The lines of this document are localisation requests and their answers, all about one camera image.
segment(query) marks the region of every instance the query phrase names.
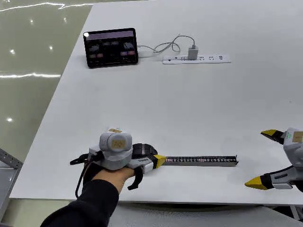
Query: white table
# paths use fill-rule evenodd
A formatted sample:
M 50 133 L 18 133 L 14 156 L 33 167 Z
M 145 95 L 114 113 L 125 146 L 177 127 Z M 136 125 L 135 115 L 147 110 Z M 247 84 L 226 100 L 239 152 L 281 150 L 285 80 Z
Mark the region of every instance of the white table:
M 262 130 L 303 129 L 302 10 L 300 0 L 95 4 L 82 32 L 134 27 L 138 44 L 149 46 L 191 35 L 200 53 L 226 53 L 232 63 L 162 65 L 158 56 L 90 70 L 81 33 L 11 197 L 75 199 L 82 166 L 69 161 L 98 143 L 107 126 L 117 126 L 162 155 L 238 154 L 240 161 L 163 166 L 145 175 L 139 189 L 124 189 L 121 201 L 303 204 L 296 188 L 244 186 L 290 165 Z M 191 44 L 179 43 L 185 52 Z

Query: power strip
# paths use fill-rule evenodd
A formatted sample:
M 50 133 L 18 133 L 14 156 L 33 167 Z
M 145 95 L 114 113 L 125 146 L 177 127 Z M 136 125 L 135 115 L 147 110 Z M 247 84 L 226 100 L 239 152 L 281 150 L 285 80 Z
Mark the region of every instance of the power strip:
M 163 57 L 163 64 L 231 63 L 227 54 L 202 54 L 196 60 L 187 60 L 187 55 Z

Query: metal frame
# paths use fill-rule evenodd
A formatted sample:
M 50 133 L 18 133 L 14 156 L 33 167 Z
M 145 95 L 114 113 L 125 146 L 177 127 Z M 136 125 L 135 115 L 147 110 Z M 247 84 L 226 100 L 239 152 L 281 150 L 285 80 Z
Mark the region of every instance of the metal frame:
M 0 174 L 7 179 L 0 182 L 0 221 L 9 204 L 9 195 L 19 175 L 23 163 L 0 148 Z

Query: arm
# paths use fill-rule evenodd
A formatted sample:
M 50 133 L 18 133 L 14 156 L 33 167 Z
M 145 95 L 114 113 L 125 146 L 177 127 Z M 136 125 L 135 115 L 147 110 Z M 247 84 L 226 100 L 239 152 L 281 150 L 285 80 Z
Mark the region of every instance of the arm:
M 48 216 L 41 227 L 106 227 L 114 212 L 124 182 L 134 170 L 101 170 L 83 186 L 81 196 Z

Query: charger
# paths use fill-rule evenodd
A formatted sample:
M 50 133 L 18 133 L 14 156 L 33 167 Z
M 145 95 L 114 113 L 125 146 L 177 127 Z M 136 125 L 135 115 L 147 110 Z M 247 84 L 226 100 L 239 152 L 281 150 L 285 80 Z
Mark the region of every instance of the charger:
M 189 47 L 187 60 L 197 60 L 198 52 L 199 50 L 196 45 L 192 45 L 191 47 Z

